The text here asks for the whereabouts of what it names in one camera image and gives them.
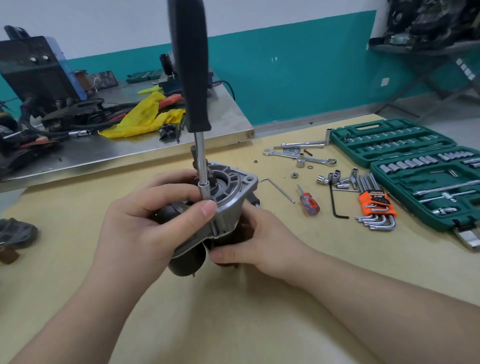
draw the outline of green tool case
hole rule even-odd
[[[370,167],[377,181],[431,228],[437,231],[454,228],[466,231],[475,228],[476,221],[480,220],[480,181],[475,182],[480,180],[480,168],[474,168],[474,163],[465,163],[477,158],[480,162],[478,150],[457,146],[452,139],[405,119],[379,120],[335,129],[331,138],[355,163],[364,168]],[[455,152],[464,152],[462,154],[468,157],[445,161],[439,156]],[[381,167],[405,160],[411,162],[414,158],[418,161],[419,157],[422,161],[427,156],[437,162],[388,173]],[[415,192],[470,181],[473,181],[472,185],[414,195]],[[468,194],[451,197],[458,193]],[[446,215],[433,213],[440,208],[456,211]]]

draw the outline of red screwdriver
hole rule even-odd
[[[320,212],[320,207],[315,202],[311,194],[306,194],[301,187],[297,184],[297,187],[301,193],[300,202],[302,202],[303,207],[307,210],[307,214],[310,216],[315,216]]]

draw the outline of right hand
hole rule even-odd
[[[240,223],[247,236],[250,232],[251,239],[212,250],[212,261],[253,264],[269,276],[288,280],[310,250],[274,214],[247,201],[242,207]]]

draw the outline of white wall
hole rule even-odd
[[[166,0],[3,0],[0,26],[54,37],[69,59],[170,42]],[[366,10],[387,0],[204,0],[209,36]],[[373,33],[382,32],[376,22]],[[0,29],[0,40],[7,39]]]

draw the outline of teal wall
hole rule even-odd
[[[366,50],[374,20],[375,11],[358,12],[214,36],[210,66],[233,86],[253,125],[381,102],[413,75],[397,56]],[[159,54],[169,50],[170,44],[131,49],[70,60],[70,65],[89,73],[112,70],[122,80],[159,68]],[[390,84],[380,87],[385,77]],[[418,87],[410,95],[425,91]],[[0,100],[12,97],[0,79]]]

